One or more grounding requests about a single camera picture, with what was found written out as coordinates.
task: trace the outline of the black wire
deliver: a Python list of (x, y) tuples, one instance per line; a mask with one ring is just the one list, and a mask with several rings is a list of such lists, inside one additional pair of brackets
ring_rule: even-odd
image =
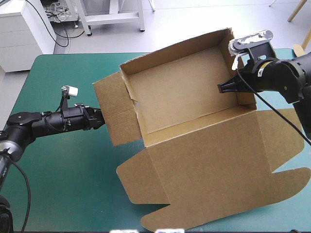
[(7, 158), (23, 175), (25, 182), (26, 182), (26, 186), (27, 186), (27, 196), (28, 196), (28, 200), (27, 200), (27, 211), (26, 211), (26, 216), (25, 216), (25, 220), (24, 220), (24, 224), (20, 230), (20, 233), (23, 233), (25, 231), (26, 225), (27, 225), (27, 221), (28, 221), (28, 217), (29, 217), (29, 212), (30, 212), (30, 204), (31, 204), (31, 191), (30, 191), (30, 185), (29, 185), (29, 180), (28, 177), (26, 175), (26, 173), (24, 172), (24, 170), (16, 163), (14, 162), (10, 156), (6, 155), (6, 154), (2, 154), (3, 157)]
[[(56, 14), (54, 14), (54, 13), (52, 13), (52, 12), (50, 12), (50, 11), (45, 11), (45, 13), (50, 14), (50, 15), (48, 15), (48, 18), (56, 17), (56, 16), (57, 16)], [(58, 34), (57, 32), (55, 32), (55, 34), (58, 35), (58, 36), (60, 36), (60, 37), (63, 37), (63, 38), (70, 38), (70, 39), (71, 39), (71, 38), (78, 38), (78, 37), (82, 36), (82, 34), (83, 34), (84, 32), (85, 32), (85, 31), (81, 32), (81, 34), (76, 35), (76, 36), (63, 36), (63, 35), (61, 35), (61, 34)]]
[(292, 126), (297, 133), (311, 146), (311, 141), (304, 136), (304, 134), (295, 126), (290, 120), (288, 120), (282, 113), (280, 113), (277, 109), (275, 109), (271, 104), (269, 104), (263, 97), (261, 97), (241, 76), (238, 69), (236, 69), (239, 78), (243, 81), (243, 83), (262, 101), (264, 102), (269, 108), (271, 108), (276, 114), (278, 114), (284, 121), (286, 121), (290, 126)]
[(65, 130), (66, 130), (66, 124), (64, 124), (64, 128), (62, 129), (62, 130), (59, 130), (59, 129), (57, 129), (57, 128), (55, 128), (53, 125), (51, 125), (49, 122), (48, 122), (48, 117), (50, 117), (52, 115), (52, 112), (49, 112), (46, 116), (45, 116), (45, 118), (44, 118), (44, 123), (45, 123), (45, 125), (50, 129), (50, 130), (54, 130), (54, 131), (56, 131), (56, 132), (60, 132), (60, 133), (62, 133), (62, 132), (64, 132)]
[(82, 34), (83, 34), (84, 32), (85, 32), (85, 31), (81, 32), (81, 34), (79, 34), (79, 35), (76, 35), (76, 36), (69, 36), (69, 37), (60, 35), (60, 34), (58, 34), (57, 32), (55, 32), (55, 34), (58, 35), (58, 36), (60, 36), (60, 37), (63, 37), (63, 38), (78, 38), (78, 37), (82, 36)]
[(49, 31), (47, 25), (45, 24), (45, 22), (44, 22), (42, 16), (41, 16), (40, 13), (38, 12), (38, 10), (35, 8), (35, 6), (34, 6), (31, 2), (29, 2), (28, 0), (25, 0), (25, 1), (28, 2), (28, 3), (34, 8), (34, 10), (37, 12), (37, 14), (40, 16), (40, 19), (42, 20), (42, 22), (43, 22), (45, 28), (47, 29), (47, 31), (48, 31), (48, 33), (50, 34), (50, 36), (51, 36), (51, 38), (53, 39), (53, 41), (54, 41), (57, 45), (59, 45), (60, 47), (63, 47), (63, 48), (67, 47), (67, 46), (69, 45), (69, 38), (68, 38), (68, 34), (67, 34), (67, 31), (66, 31), (65, 26), (63, 25), (63, 23), (62, 23), (62, 26), (63, 26), (63, 28), (64, 28), (64, 30), (65, 30), (65, 33), (66, 33), (66, 36), (67, 36), (67, 44), (66, 44), (66, 45), (61, 45), (61, 44), (59, 44), (59, 43), (54, 39), (54, 37), (53, 37), (52, 34), (50, 33), (50, 31)]

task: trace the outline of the cardboard box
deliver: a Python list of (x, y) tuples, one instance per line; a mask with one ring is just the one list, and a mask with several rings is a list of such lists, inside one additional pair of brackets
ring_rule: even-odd
[[(272, 173), (304, 147), (253, 94), (220, 94), (233, 57), (230, 29), (207, 33), (121, 65), (94, 84), (114, 146), (143, 138), (146, 149), (117, 174), (133, 203), (166, 203), (142, 225), (189, 229), (298, 193), (311, 171)], [(299, 125), (293, 109), (281, 110)]]

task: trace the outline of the white floor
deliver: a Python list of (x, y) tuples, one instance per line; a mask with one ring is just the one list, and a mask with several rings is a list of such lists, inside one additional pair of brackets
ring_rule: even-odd
[[(92, 36), (85, 34), (71, 39), (67, 48), (55, 47), (54, 53), (104, 53), (104, 52), (150, 52), (203, 33), (232, 27), (236, 37), (253, 31), (269, 29), (274, 33), (275, 48), (292, 48), (302, 43), (311, 26), (311, 3), (307, 3), (296, 18), (287, 18), (297, 6), (298, 0), (155, 0), (156, 11), (152, 12), (144, 0), (146, 31), (139, 31), (138, 23), (114, 24), (92, 27)], [(107, 0), (87, 0), (89, 15), (107, 12)], [(133, 11), (136, 0), (127, 0), (123, 11)], [(82, 31), (66, 24), (71, 36)], [(5, 125), (16, 98), (27, 77), (27, 72), (12, 72), (4, 75), (0, 68), (0, 129)]]

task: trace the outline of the green table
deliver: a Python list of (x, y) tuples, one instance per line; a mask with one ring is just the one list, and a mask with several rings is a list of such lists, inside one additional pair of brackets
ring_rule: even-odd
[[(278, 50), (292, 58), (292, 50)], [(119, 70), (119, 64), (142, 53), (39, 56), (12, 113), (54, 111), (61, 87), (79, 88), (69, 101), (98, 107), (92, 83)], [(277, 108), (291, 107), (278, 93), (264, 93)], [(259, 102), (259, 109), (265, 106)], [(39, 138), (19, 164), (30, 179), (32, 206), (27, 231), (109, 231), (144, 229), (140, 218), (164, 205), (132, 204), (116, 167), (144, 148), (142, 140), (113, 147), (106, 126)], [(281, 169), (311, 166), (308, 147)], [(1, 191), (11, 203), (15, 230), (20, 230), (27, 203), (23, 177), (12, 167)], [(311, 230), (311, 185), (293, 198), (203, 225), (197, 231)]]

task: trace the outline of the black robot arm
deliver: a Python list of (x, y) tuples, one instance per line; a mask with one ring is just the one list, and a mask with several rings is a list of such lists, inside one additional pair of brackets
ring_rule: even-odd
[[(98, 129), (105, 124), (100, 109), (82, 103), (68, 107), (68, 99), (75, 97), (78, 89), (71, 86), (62, 87), (62, 98), (55, 112), (28, 113), (11, 115), (7, 126), (0, 132), (0, 155), (9, 155), (17, 162), (27, 146), (38, 137), (66, 133), (76, 130)], [(3, 185), (10, 161), (0, 156), (0, 189)]]
[[(277, 91), (287, 103), (292, 103), (307, 138), (311, 139), (311, 53), (279, 60), (270, 44), (272, 37), (271, 31), (262, 31), (234, 39), (229, 51), (237, 57), (249, 55), (245, 67), (239, 69), (242, 78), (256, 92)], [(218, 88), (221, 93), (252, 92), (238, 74)]]

